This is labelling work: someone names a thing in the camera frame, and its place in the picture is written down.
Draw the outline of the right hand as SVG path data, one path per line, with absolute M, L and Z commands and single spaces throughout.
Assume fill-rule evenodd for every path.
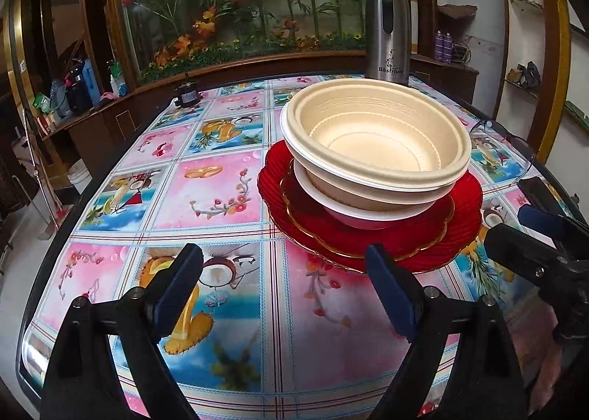
M 551 340 L 542 361 L 536 383 L 532 388 L 528 414 L 542 409 L 554 394 L 554 387 L 562 371 L 563 346 Z

